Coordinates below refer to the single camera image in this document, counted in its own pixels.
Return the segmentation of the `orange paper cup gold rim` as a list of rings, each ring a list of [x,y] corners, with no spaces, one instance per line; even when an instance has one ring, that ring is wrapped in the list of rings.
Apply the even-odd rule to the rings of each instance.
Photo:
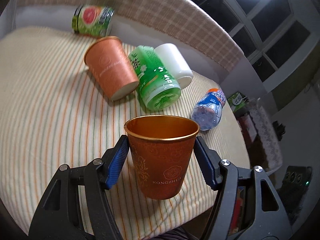
[[[176,196],[188,169],[199,125],[180,116],[146,115],[127,121],[124,129],[144,196],[156,200]]]

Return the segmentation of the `white plastic cup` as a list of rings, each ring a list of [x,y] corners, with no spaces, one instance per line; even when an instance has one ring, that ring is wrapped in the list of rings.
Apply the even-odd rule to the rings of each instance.
[[[181,90],[193,80],[193,72],[179,49],[172,43],[161,44],[154,49],[167,71],[177,80]]]

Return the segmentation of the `green cardboard box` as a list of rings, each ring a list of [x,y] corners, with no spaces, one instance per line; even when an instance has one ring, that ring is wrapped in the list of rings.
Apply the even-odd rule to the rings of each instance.
[[[233,113],[241,109],[242,107],[245,107],[248,104],[248,97],[242,94],[241,92],[237,91],[234,94],[232,94],[228,99],[228,104],[232,110]]]

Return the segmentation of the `blue orange plastic bottle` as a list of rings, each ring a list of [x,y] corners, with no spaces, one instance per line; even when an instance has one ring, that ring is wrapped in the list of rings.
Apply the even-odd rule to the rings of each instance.
[[[225,103],[223,91],[212,88],[194,106],[191,119],[199,125],[201,131],[208,131],[219,124]]]

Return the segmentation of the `green plastic jar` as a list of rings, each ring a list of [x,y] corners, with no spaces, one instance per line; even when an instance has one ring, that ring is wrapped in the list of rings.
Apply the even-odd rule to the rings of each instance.
[[[160,111],[179,99],[181,87],[153,47],[137,46],[129,54],[129,60],[138,76],[138,94],[146,108]]]

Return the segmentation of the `green grapefruit drink can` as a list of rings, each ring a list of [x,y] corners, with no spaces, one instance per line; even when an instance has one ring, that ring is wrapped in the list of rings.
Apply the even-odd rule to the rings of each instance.
[[[72,17],[72,29],[76,34],[102,38],[109,35],[114,9],[97,5],[82,4]]]

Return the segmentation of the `plaid beige sill cloth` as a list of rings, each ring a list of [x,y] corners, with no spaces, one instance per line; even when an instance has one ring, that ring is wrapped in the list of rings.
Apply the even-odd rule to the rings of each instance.
[[[116,14],[146,25],[191,46],[228,72],[244,57],[243,51],[206,12],[191,0],[18,0],[33,5],[108,5]]]

